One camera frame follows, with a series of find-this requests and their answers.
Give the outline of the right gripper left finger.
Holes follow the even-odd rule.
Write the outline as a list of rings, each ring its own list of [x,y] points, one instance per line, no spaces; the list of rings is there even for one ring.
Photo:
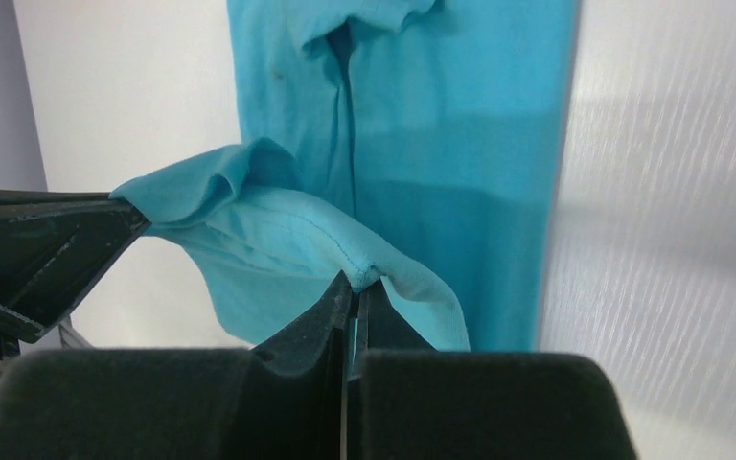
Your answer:
[[[0,381],[0,459],[335,459],[353,292],[253,349],[70,349]]]

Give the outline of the teal t shirt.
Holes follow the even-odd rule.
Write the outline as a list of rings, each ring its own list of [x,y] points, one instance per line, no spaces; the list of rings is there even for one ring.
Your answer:
[[[536,343],[576,1],[231,1],[242,141],[115,191],[259,343],[343,273],[442,350]]]

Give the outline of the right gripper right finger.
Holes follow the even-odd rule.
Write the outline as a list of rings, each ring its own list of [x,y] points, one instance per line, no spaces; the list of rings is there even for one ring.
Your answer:
[[[556,353],[435,350],[381,283],[350,316],[349,459],[634,459],[610,379]]]

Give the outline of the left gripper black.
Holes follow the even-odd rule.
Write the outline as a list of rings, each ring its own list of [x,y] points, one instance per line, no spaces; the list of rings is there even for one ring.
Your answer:
[[[68,315],[148,227],[138,216],[56,216],[125,211],[107,193],[0,190],[0,376]]]

